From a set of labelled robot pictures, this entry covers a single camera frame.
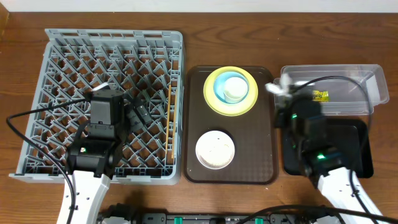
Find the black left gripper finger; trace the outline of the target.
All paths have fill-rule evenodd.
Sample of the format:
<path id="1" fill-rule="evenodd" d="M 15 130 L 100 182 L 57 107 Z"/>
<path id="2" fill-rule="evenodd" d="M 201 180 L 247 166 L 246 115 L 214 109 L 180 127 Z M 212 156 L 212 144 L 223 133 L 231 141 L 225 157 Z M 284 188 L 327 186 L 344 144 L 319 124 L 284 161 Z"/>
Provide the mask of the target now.
<path id="1" fill-rule="evenodd" d="M 136 109 L 131 105 L 124 107 L 126 119 L 129 121 L 129 132 L 136 132 L 143 128 L 144 124 Z"/>
<path id="2" fill-rule="evenodd" d="M 143 124 L 152 122 L 152 118 L 147 109 L 147 106 L 145 105 L 144 100 L 136 98 L 134 100 L 134 107 L 135 107 L 137 115 L 140 117 Z"/>

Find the yellow green snack wrapper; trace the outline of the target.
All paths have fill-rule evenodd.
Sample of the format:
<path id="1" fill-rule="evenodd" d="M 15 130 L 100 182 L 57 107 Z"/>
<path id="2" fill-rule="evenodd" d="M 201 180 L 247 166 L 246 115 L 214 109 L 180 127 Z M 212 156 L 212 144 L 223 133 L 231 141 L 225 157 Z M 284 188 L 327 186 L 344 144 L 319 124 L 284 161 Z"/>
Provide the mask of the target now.
<path id="1" fill-rule="evenodd" d="M 312 96 L 313 96 L 313 101 L 329 102 L 328 91 L 313 90 Z"/>

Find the white tissue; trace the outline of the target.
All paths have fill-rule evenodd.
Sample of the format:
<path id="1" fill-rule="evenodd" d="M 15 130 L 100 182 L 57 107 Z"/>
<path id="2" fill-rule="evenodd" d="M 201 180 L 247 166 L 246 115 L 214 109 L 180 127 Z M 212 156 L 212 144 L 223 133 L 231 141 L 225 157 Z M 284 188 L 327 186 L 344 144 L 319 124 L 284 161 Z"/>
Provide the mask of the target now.
<path id="1" fill-rule="evenodd" d="M 303 84 L 305 84 L 304 81 L 294 82 L 288 73 L 283 73 L 277 85 L 275 83 L 267 83 L 265 88 L 275 96 L 291 97 L 298 90 L 298 87 Z"/>

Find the white rice bowl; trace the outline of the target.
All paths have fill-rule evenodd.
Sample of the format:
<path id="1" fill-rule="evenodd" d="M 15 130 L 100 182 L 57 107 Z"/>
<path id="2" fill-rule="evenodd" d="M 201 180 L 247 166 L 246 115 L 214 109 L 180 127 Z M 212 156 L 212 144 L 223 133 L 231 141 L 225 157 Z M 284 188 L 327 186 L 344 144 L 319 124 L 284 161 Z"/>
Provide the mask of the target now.
<path id="1" fill-rule="evenodd" d="M 208 169 L 223 169 L 233 160 L 235 145 L 232 138 L 223 131 L 208 131 L 202 134 L 195 146 L 200 164 Z"/>

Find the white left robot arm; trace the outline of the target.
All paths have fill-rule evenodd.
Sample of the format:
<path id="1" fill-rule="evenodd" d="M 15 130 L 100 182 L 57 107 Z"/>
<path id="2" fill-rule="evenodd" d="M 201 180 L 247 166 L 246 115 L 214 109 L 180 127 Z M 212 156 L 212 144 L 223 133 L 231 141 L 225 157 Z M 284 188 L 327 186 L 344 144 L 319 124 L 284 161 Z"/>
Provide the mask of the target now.
<path id="1" fill-rule="evenodd" d="M 67 147 L 67 177 L 58 223 L 95 223 L 128 136 L 149 120 L 142 100 L 127 105 L 121 96 L 92 99 L 91 119 L 81 124 Z"/>

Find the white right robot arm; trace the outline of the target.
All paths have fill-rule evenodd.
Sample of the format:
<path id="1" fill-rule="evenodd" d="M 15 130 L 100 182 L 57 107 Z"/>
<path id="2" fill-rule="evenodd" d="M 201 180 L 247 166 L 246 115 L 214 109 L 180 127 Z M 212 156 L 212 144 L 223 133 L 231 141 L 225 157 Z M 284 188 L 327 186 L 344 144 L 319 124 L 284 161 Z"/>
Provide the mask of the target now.
<path id="1" fill-rule="evenodd" d="M 277 109 L 275 127 L 289 135 L 300 173 L 335 207 L 365 213 L 360 217 L 341 213 L 345 223 L 378 223 L 371 215 L 382 213 L 364 191 L 354 163 L 328 139 L 327 118 L 321 105 L 310 96 L 299 95 Z"/>

